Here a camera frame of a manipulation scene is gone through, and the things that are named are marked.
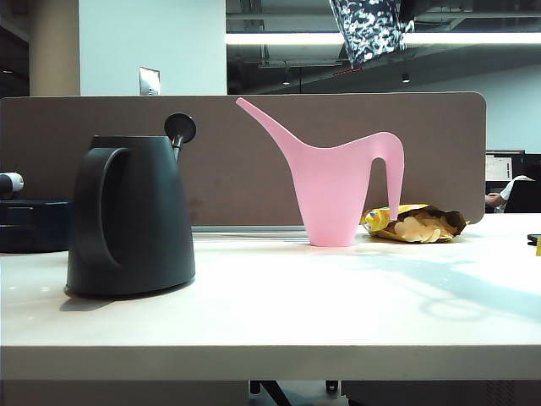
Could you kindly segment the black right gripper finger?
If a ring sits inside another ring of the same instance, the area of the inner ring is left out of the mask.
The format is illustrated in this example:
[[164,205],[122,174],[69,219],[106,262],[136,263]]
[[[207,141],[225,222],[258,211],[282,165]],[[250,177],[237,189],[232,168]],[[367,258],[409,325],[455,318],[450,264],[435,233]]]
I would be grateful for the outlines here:
[[422,0],[401,0],[399,8],[399,20],[409,22],[423,12]]

